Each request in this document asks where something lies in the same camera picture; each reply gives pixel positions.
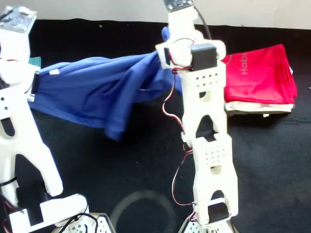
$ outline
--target circuit board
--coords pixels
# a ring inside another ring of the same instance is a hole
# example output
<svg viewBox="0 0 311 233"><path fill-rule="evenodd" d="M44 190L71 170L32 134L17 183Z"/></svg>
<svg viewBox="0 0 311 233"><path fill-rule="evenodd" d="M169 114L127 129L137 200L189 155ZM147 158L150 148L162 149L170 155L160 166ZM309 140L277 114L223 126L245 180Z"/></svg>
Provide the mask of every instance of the circuit board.
<svg viewBox="0 0 311 233"><path fill-rule="evenodd" d="M0 29L28 33L35 22L36 15L35 11L23 6L7 6L0 16Z"/></svg>
<svg viewBox="0 0 311 233"><path fill-rule="evenodd" d="M169 12L184 9L193 6L192 0L164 0L166 8Z"/></svg>

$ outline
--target fabric pile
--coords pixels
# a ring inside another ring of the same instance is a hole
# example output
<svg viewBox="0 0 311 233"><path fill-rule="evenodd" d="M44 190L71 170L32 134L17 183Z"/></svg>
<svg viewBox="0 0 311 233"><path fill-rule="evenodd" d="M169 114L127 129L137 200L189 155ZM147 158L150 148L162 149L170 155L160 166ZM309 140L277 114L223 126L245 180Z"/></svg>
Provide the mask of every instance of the fabric pile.
<svg viewBox="0 0 311 233"><path fill-rule="evenodd" d="M297 88L283 45L224 58L225 108L236 114L289 113Z"/></svg>

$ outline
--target black floor mat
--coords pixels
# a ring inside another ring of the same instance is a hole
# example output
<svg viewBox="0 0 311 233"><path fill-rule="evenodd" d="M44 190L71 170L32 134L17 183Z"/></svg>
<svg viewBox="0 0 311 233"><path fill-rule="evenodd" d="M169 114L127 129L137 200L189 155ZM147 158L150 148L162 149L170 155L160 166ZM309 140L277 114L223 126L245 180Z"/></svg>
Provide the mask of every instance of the black floor mat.
<svg viewBox="0 0 311 233"><path fill-rule="evenodd" d="M31 34L32 56L43 66L90 56L118 57L151 52L161 42L161 23L39 20ZM233 219L241 233L292 233L311 229L311 31L211 27L214 39L227 52L241 52L284 44L298 87L289 115L234 116L228 130L233 139L234 165L239 178L240 212ZM50 147L64 183L64 195L82 193L90 210L111 214L127 195L154 190L171 203L177 232L191 208L176 206L171 182L183 156L180 131L162 114L163 97L135 104L121 142L103 130L34 112L43 140ZM169 112L181 116L182 98L175 95ZM28 169L18 159L17 173ZM188 159L176 182L180 201L192 201L194 165ZM37 178L33 172L22 177ZM156 201L133 203L119 219L118 233L162 233L168 224ZM40 230L49 232L51 228Z"/></svg>

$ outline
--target folded red cloth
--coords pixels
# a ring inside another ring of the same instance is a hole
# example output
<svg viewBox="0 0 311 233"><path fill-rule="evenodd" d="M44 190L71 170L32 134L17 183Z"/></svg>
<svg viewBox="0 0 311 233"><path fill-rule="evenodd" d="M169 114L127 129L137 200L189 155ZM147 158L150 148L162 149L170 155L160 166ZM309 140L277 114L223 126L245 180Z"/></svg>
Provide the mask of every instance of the folded red cloth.
<svg viewBox="0 0 311 233"><path fill-rule="evenodd" d="M225 101L294 104L297 88L283 45L228 55Z"/></svg>

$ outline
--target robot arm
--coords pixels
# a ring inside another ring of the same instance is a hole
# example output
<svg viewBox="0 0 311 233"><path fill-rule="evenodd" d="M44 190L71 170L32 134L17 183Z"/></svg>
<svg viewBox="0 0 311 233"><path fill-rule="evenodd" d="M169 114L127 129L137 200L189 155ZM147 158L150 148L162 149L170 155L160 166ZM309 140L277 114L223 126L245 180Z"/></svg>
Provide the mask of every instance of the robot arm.
<svg viewBox="0 0 311 233"><path fill-rule="evenodd" d="M7 7L0 16L0 188L21 209L9 214L13 233L32 232L88 211L82 195L51 199L63 192L63 184L27 102L35 97L33 84L39 71L28 64L28 34L35 18L36 12L25 7ZM42 183L18 186L17 154L38 168Z"/></svg>
<svg viewBox="0 0 311 233"><path fill-rule="evenodd" d="M163 68L178 70L183 90L182 139L193 149L194 211L208 232L232 232L226 223L238 213L238 183L224 110L225 45L195 30L193 2L164 0L171 37L157 45ZM210 119L210 129L204 128Z"/></svg>

